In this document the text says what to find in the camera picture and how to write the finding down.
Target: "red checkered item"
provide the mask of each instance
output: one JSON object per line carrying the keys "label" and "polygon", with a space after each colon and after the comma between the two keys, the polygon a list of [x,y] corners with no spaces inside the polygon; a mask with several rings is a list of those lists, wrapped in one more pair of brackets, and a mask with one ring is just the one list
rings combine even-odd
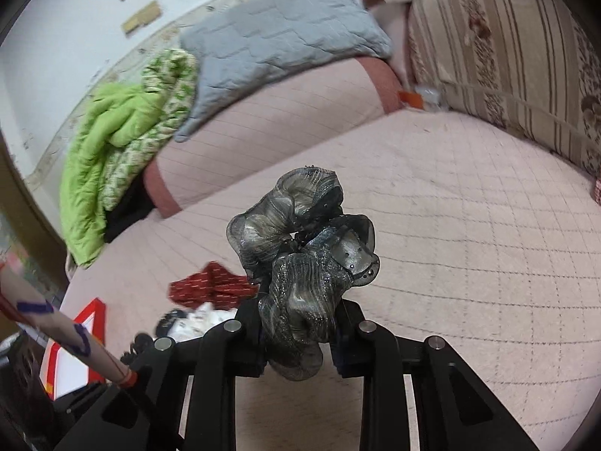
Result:
{"label": "red checkered item", "polygon": [[246,277],[233,275],[216,261],[184,280],[169,283],[169,298],[189,309],[196,309],[205,302],[211,302],[219,310],[234,309],[244,298],[254,297],[257,291],[258,287],[248,283]]}
{"label": "red checkered item", "polygon": [[595,191],[594,191],[593,196],[595,198],[595,202],[597,202],[597,204],[601,205],[601,178],[599,178],[597,180],[597,183],[595,183]]}

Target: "gray quilted fabric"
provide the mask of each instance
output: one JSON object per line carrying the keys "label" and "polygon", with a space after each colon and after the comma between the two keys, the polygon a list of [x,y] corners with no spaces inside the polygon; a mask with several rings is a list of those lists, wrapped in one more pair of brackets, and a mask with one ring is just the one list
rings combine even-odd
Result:
{"label": "gray quilted fabric", "polygon": [[355,56],[387,58],[392,43],[355,0],[250,0],[184,32],[198,60],[196,100],[175,133],[191,134],[267,83]]}

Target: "green blanket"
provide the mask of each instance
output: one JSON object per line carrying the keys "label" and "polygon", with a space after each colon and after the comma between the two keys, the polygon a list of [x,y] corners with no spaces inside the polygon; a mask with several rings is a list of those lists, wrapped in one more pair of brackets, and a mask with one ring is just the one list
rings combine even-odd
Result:
{"label": "green blanket", "polygon": [[112,210],[131,181],[188,116],[196,59],[163,51],[142,72],[141,85],[101,86],[77,130],[61,181],[62,233],[78,265],[104,245],[104,209]]}

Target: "silver screw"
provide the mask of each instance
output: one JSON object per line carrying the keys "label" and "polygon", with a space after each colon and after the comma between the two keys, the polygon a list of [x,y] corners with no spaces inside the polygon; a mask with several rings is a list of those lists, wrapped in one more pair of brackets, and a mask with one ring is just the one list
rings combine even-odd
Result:
{"label": "silver screw", "polygon": [[376,325],[375,322],[372,321],[361,321],[359,322],[359,330],[362,333],[372,333],[374,332],[376,329],[378,328],[378,326]]}
{"label": "silver screw", "polygon": [[173,344],[173,341],[169,337],[159,337],[156,341],[154,341],[154,348],[159,351],[166,351]]}
{"label": "silver screw", "polygon": [[223,328],[229,333],[236,333],[242,328],[242,322],[231,319],[223,324]]}
{"label": "silver screw", "polygon": [[447,343],[440,336],[432,336],[428,339],[428,346],[430,346],[432,349],[436,349],[437,351],[444,348],[446,345]]}

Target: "white wall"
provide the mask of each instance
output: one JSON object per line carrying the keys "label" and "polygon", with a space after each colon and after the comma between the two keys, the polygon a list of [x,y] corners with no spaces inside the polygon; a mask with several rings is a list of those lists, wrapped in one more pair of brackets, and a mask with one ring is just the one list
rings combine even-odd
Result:
{"label": "white wall", "polygon": [[0,47],[0,124],[27,178],[92,84],[133,47],[209,0],[158,0],[130,38],[121,24],[152,0],[32,0]]}

